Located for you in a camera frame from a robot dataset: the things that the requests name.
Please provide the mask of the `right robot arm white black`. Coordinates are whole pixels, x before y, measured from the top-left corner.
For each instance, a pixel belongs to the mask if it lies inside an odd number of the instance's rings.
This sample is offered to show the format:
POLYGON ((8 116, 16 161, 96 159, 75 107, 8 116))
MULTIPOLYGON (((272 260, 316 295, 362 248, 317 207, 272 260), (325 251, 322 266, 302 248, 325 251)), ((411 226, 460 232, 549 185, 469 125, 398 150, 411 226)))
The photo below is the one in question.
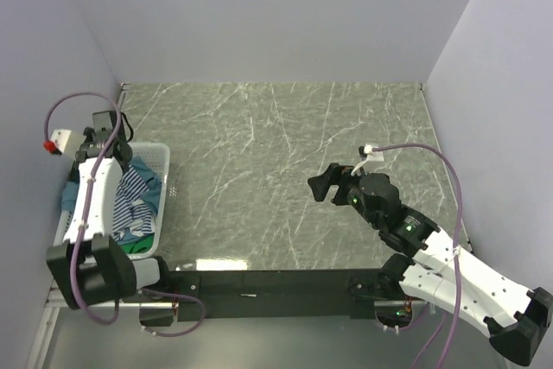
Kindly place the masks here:
POLYGON ((552 295, 501 275, 453 240, 433 220, 400 200, 388 175, 354 173, 332 163, 308 179, 315 201, 336 187, 336 206, 350 206, 394 250, 382 266, 382 294, 422 299, 487 337, 493 349, 519 366, 529 366, 552 322, 552 295))

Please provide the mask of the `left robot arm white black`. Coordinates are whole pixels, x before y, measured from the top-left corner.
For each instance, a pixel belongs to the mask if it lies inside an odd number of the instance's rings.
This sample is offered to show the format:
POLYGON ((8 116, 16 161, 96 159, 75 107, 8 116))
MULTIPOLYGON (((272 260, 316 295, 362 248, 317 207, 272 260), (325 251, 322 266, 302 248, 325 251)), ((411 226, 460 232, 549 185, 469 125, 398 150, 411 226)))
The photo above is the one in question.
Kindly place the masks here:
POLYGON ((132 149, 118 110, 92 115, 84 134, 57 130, 45 142, 52 153, 71 156, 79 175, 75 206, 62 241, 48 248, 47 266, 67 306, 88 309, 119 302, 140 289, 160 302, 172 293, 173 281, 159 257, 130 258, 118 244, 117 192, 130 173, 132 149))

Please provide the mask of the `blue white striped tank top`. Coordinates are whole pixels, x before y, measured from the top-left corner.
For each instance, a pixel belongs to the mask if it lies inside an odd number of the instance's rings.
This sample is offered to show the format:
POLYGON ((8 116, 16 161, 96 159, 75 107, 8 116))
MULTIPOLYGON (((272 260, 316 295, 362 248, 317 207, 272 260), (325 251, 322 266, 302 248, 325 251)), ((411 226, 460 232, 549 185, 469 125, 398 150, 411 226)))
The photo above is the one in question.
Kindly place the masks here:
POLYGON ((141 178, 129 167, 118 184, 113 214, 112 236, 120 245, 155 232, 152 224, 157 214, 138 197, 146 189, 141 178))

